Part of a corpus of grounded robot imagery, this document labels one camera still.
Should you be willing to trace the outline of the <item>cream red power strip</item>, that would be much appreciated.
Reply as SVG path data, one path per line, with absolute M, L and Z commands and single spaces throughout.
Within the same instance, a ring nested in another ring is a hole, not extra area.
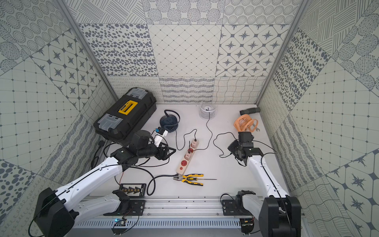
M 187 151 L 186 151 L 186 153 L 185 153 L 185 155 L 187 154 L 187 153 L 193 153 L 194 154 L 194 151 L 196 150 L 196 149 L 192 149 L 191 147 L 190 147 L 190 145 L 189 145 L 189 148 L 187 149 Z M 182 160 L 180 161 L 180 163 L 179 163 L 179 166 L 177 167 L 177 169 L 176 169 L 176 173 L 178 174 L 178 175 L 184 175 L 185 174 L 185 171 L 186 171 L 186 169 L 187 169 L 187 167 L 188 167 L 188 165 L 189 165 L 189 163 L 190 163 L 190 161 L 191 160 L 186 160 L 184 157 L 182 158 Z

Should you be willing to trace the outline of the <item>pink charger of blue fan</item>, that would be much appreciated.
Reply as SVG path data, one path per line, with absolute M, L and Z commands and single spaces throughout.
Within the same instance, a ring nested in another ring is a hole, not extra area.
M 192 155 L 193 155 L 193 153 L 187 153 L 185 156 L 184 156 L 184 158 L 186 159 L 186 160 L 191 160 L 191 158 L 192 158 Z

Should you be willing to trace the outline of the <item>pink charger of white fan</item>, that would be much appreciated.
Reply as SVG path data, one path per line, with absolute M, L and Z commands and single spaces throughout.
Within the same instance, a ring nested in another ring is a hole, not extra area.
M 192 149 L 196 149 L 197 146 L 198 146 L 198 144 L 199 144 L 198 140 L 194 140 L 194 141 L 192 141 L 190 147 L 191 147 Z

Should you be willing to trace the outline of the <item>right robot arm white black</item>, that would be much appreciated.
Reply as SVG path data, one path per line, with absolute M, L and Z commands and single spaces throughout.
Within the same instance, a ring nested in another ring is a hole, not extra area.
M 265 155 L 254 146 L 253 135 L 239 132 L 238 139 L 228 149 L 253 173 L 264 199 L 259 199 L 253 191 L 241 190 L 235 198 L 221 201 L 224 215 L 248 216 L 247 222 L 241 224 L 244 234 L 253 233 L 254 222 L 258 221 L 259 232 L 264 237 L 301 236 L 300 202 L 279 185 L 265 161 Z

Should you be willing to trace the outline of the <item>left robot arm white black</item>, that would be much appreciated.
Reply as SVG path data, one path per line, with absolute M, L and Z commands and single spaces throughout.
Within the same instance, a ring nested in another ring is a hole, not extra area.
M 99 215 L 126 214 L 130 210 L 130 197 L 120 189 L 90 201 L 83 199 L 111 178 L 128 168 L 135 168 L 141 158 L 168 159 L 176 150 L 164 143 L 167 134 L 168 131 L 161 127 L 156 128 L 154 135 L 139 130 L 127 147 L 117 149 L 78 179 L 56 190 L 43 190 L 38 196 L 33 217 L 42 235 L 63 237 L 76 225 Z

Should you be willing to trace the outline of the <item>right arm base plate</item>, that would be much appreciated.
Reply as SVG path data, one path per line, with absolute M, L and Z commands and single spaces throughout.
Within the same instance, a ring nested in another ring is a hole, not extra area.
M 242 205 L 237 204 L 235 200 L 223 199 L 221 200 L 224 216 L 254 216 L 250 211 L 243 208 Z

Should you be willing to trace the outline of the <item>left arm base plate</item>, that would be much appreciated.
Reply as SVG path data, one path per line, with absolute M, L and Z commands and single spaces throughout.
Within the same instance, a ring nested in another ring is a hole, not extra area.
M 144 199 L 131 199 L 123 201 L 114 212 L 105 213 L 104 216 L 142 216 L 146 201 Z

